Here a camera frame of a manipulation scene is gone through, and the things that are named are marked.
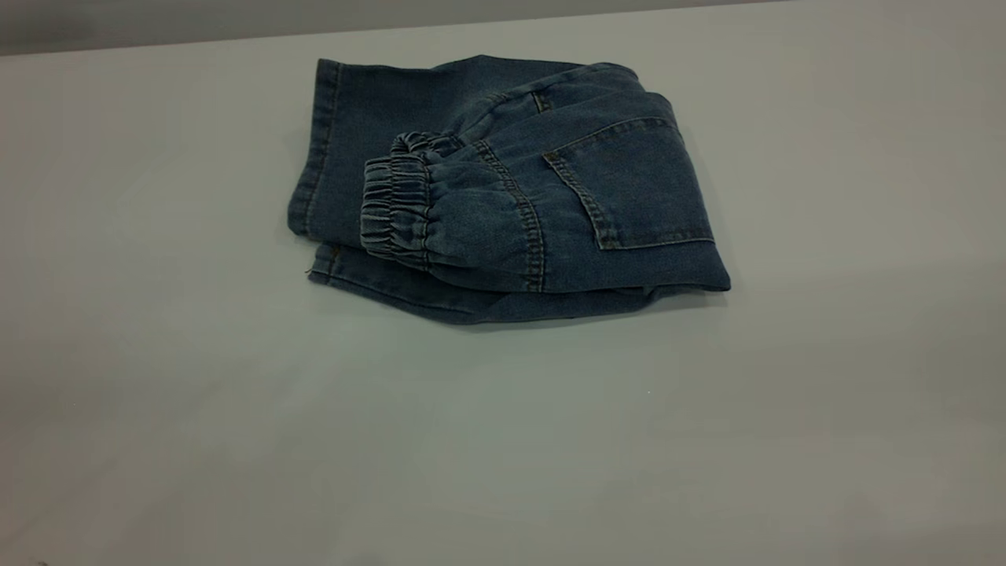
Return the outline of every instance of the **blue denim jeans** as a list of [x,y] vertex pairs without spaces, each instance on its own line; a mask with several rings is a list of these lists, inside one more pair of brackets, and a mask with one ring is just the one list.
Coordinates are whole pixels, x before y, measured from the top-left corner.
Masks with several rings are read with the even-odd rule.
[[613,63],[322,59],[289,225],[312,280],[452,324],[730,286],[671,105]]

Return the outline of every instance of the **stitching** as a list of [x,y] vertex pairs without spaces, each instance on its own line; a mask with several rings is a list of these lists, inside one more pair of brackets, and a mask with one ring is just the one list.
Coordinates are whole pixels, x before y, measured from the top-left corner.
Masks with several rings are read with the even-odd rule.
[[571,149],[573,146],[581,145],[589,141],[602,140],[614,136],[615,134],[621,134],[625,132],[631,132],[632,130],[645,129],[649,126],[667,126],[668,128],[677,130],[677,124],[671,122],[670,120],[660,117],[660,116],[647,116],[644,118],[631,118],[629,120],[623,120],[621,122],[616,122],[611,126],[606,126],[597,132],[590,133],[581,138],[577,138],[565,145],[560,145],[553,149],[550,153],[556,153],[563,149]]
[[430,208],[433,206],[430,201],[430,167],[427,166],[426,159],[421,160],[420,163],[423,165],[423,174],[426,176],[423,196],[427,201],[427,206],[423,209],[423,239],[420,240],[420,248],[423,249],[423,268],[430,270],[430,249],[427,248],[427,237],[430,236]]
[[559,157],[554,151],[545,153],[542,157],[545,158],[545,162],[555,171],[555,174],[562,179],[562,182],[571,188],[576,193],[576,196],[579,196],[579,201],[583,204],[586,215],[591,218],[591,225],[594,226],[594,235],[598,238],[598,246],[602,249],[616,246],[618,244],[618,237],[613,233],[614,228],[608,220],[608,216],[605,215],[598,201],[594,199],[594,195],[588,192],[586,188],[580,184],[575,174],[566,165],[565,159]]
[[548,101],[545,100],[545,97],[541,92],[541,90],[535,90],[531,92],[531,98],[534,99],[534,106],[538,107],[538,114],[547,112],[552,109]]
[[479,123],[481,123],[483,120],[485,120],[486,117],[488,117],[492,113],[492,111],[496,109],[496,107],[498,107],[498,106],[500,106],[502,104],[508,103],[508,102],[510,102],[510,101],[518,98],[518,97],[524,96],[527,92],[534,91],[534,90],[542,90],[542,89],[547,88],[549,86],[554,86],[555,84],[561,84],[563,82],[569,82],[571,80],[575,80],[576,78],[579,78],[580,76],[583,76],[584,74],[589,74],[591,72],[600,72],[602,70],[612,70],[612,69],[629,71],[630,73],[633,74],[633,76],[636,76],[636,72],[634,70],[632,70],[631,68],[629,68],[629,67],[622,66],[620,64],[615,64],[615,63],[601,62],[601,63],[595,63],[593,65],[588,65],[588,66],[581,66],[581,67],[578,67],[578,68],[573,68],[571,70],[566,70],[565,72],[560,72],[557,75],[552,75],[552,78],[554,78],[555,76],[559,76],[559,77],[558,78],[554,78],[551,82],[549,82],[548,79],[546,78],[546,79],[542,79],[541,81],[535,81],[535,82],[531,82],[529,84],[524,84],[523,86],[517,86],[516,88],[513,88],[511,90],[506,90],[506,91],[503,91],[503,92],[495,92],[495,93],[492,93],[492,95],[489,95],[488,97],[486,97],[487,102],[491,106],[489,108],[487,108],[485,111],[483,111],[483,113],[480,114],[478,116],[478,118],[473,119],[472,120],[472,125],[469,126],[468,128],[466,128],[464,131],[459,132],[458,135],[459,136],[464,136],[469,130],[477,127],[479,125]]
[[304,232],[311,235],[311,219],[314,217],[315,200],[318,196],[318,187],[321,185],[321,177],[325,174],[325,164],[328,162],[328,148],[332,145],[332,132],[335,128],[332,124],[335,122],[335,112],[339,104],[339,85],[342,82],[342,63],[336,63],[335,67],[335,84],[332,86],[332,111],[331,116],[328,120],[328,129],[325,131],[325,145],[318,148],[321,151],[321,165],[318,167],[318,176],[315,178],[314,186],[311,187],[311,193],[308,194],[308,205],[304,210]]
[[506,165],[496,157],[489,144],[485,140],[479,140],[474,145],[479,156],[496,171],[503,180],[503,186],[517,202],[517,212],[524,226],[524,234],[527,236],[527,270],[525,275],[527,291],[541,293],[544,288],[545,246],[541,237],[541,222],[538,221],[538,214],[530,199],[520,189],[517,180],[510,174]]
[[348,282],[348,285],[353,286],[354,288],[360,288],[360,289],[363,289],[363,290],[367,290],[368,292],[372,292],[374,294],[377,294],[378,296],[382,296],[382,297],[385,297],[385,298],[390,298],[392,300],[399,301],[399,302],[401,302],[403,304],[407,304],[407,305],[410,305],[410,306],[415,307],[415,308],[430,309],[430,310],[433,310],[433,311],[444,311],[444,312],[447,312],[447,313],[460,313],[462,315],[476,315],[476,312],[474,312],[474,311],[462,311],[460,309],[451,309],[451,308],[447,308],[447,307],[434,307],[434,306],[421,305],[421,304],[417,304],[417,303],[413,303],[413,302],[411,302],[409,300],[406,300],[404,298],[400,298],[398,296],[392,296],[391,294],[388,294],[388,293],[385,293],[385,292],[380,292],[378,290],[375,290],[374,288],[371,288],[370,286],[364,286],[363,282],[358,282],[356,280],[351,280],[349,278],[346,278],[345,276],[339,276],[337,274],[329,274],[329,273],[325,272],[324,270],[316,270],[316,269],[312,268],[311,272],[314,272],[314,273],[317,273],[317,274],[324,274],[325,276],[327,276],[328,280],[325,281],[326,285],[328,285],[328,282],[330,282],[332,278],[338,278],[339,280],[345,280],[346,282]]

